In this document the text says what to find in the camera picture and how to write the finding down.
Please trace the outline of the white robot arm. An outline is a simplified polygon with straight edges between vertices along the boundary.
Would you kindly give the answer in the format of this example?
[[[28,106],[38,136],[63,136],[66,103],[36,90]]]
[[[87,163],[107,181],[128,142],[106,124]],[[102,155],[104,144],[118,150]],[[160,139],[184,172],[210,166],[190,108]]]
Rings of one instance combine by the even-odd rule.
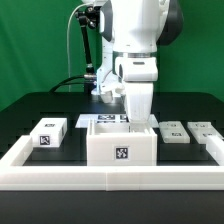
[[[149,120],[153,83],[158,79],[157,48],[181,33],[178,0],[82,0],[86,17],[99,26],[103,56],[97,94],[105,103],[124,98],[131,123]]]

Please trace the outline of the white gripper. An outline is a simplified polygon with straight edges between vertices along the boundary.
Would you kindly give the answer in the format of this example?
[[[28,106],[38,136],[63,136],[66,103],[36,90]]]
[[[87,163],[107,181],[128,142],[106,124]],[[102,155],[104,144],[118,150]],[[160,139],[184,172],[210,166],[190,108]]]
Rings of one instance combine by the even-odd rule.
[[[158,79],[156,58],[117,57],[115,73],[123,85],[129,121],[147,122],[152,106],[153,82]]]

